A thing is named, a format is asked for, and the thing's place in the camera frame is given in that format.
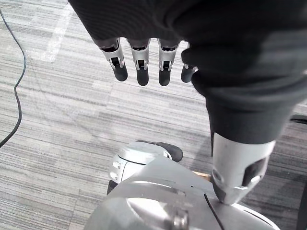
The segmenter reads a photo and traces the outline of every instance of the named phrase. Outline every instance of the robotic hand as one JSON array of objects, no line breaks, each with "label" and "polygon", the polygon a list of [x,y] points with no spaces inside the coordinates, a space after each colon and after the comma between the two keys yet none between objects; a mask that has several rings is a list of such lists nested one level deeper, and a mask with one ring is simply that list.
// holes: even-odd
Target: robotic hand
[{"label": "robotic hand", "polygon": [[161,85],[180,40],[183,81],[206,98],[213,187],[238,202],[264,176],[275,140],[307,97],[306,0],[70,0],[116,78],[127,71],[119,37],[131,45],[140,85],[148,83],[148,42],[160,39]]}]

